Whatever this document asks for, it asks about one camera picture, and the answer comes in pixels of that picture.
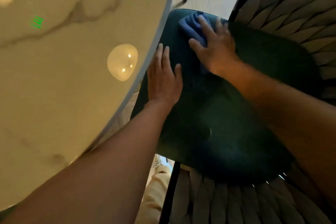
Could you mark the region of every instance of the right hand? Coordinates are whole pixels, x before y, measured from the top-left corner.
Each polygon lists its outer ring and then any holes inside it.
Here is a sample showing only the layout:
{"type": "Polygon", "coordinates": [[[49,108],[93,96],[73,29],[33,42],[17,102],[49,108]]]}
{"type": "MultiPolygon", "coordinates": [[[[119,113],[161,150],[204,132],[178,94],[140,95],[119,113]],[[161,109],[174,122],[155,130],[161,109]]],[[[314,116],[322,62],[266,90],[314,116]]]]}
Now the right hand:
{"type": "Polygon", "coordinates": [[[198,17],[202,31],[207,38],[208,47],[204,48],[197,40],[190,39],[190,48],[196,53],[200,62],[211,73],[224,77],[225,68],[233,63],[242,62],[236,54],[236,44],[230,34],[228,23],[222,25],[217,17],[216,33],[202,16],[198,17]]]}

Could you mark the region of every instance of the left hand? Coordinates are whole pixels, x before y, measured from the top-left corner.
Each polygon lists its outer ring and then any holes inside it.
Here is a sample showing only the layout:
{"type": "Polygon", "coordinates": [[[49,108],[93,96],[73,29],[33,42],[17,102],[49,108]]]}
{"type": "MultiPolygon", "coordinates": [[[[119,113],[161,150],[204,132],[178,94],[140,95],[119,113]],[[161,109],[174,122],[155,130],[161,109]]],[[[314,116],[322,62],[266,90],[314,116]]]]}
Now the left hand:
{"type": "Polygon", "coordinates": [[[147,77],[149,101],[158,100],[171,109],[181,96],[183,83],[181,64],[175,66],[175,75],[170,66],[168,46],[163,52],[163,45],[159,44],[148,67],[147,77]]]}

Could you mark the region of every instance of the hand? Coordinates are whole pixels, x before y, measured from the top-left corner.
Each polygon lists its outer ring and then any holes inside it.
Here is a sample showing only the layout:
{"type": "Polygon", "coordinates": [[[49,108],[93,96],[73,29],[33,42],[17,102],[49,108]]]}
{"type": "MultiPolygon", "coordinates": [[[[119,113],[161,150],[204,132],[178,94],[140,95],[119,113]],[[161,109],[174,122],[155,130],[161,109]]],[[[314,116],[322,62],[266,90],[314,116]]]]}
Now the hand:
{"type": "Polygon", "coordinates": [[[236,54],[236,44],[230,34],[228,23],[222,25],[220,18],[217,17],[215,33],[202,16],[198,17],[198,21],[207,38],[208,47],[204,48],[197,40],[190,39],[190,48],[196,52],[206,69],[224,77],[227,66],[234,62],[242,62],[236,54]]]}
{"type": "Polygon", "coordinates": [[[177,103],[182,92],[182,67],[175,66],[175,75],[170,66],[169,47],[163,54],[163,45],[159,44],[154,58],[147,70],[148,99],[162,101],[170,109],[177,103]]]}

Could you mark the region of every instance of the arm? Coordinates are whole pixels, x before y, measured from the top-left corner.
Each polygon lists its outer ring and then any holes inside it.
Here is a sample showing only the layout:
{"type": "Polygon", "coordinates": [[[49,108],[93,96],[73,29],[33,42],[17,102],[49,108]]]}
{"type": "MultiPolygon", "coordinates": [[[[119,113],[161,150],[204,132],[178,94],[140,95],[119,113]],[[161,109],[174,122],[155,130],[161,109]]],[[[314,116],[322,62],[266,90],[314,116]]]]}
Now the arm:
{"type": "Polygon", "coordinates": [[[162,125],[182,91],[162,44],[148,69],[149,102],[118,133],[36,189],[8,223],[134,223],[162,125]]]}
{"type": "Polygon", "coordinates": [[[239,90],[321,191],[336,201],[336,107],[243,63],[227,24],[217,20],[216,34],[202,18],[199,21],[208,48],[194,39],[189,43],[204,66],[239,90]]]}

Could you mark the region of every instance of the right arm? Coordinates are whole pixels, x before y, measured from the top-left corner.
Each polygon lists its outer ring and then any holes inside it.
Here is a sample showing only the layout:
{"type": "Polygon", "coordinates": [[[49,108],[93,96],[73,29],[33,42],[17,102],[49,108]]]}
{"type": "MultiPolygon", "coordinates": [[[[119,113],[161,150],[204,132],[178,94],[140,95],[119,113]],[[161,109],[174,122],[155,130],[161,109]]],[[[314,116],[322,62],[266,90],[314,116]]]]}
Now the right arm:
{"type": "Polygon", "coordinates": [[[336,107],[243,63],[227,24],[216,32],[201,18],[208,48],[189,40],[203,65],[229,81],[277,135],[331,203],[336,202],[336,107]]]}

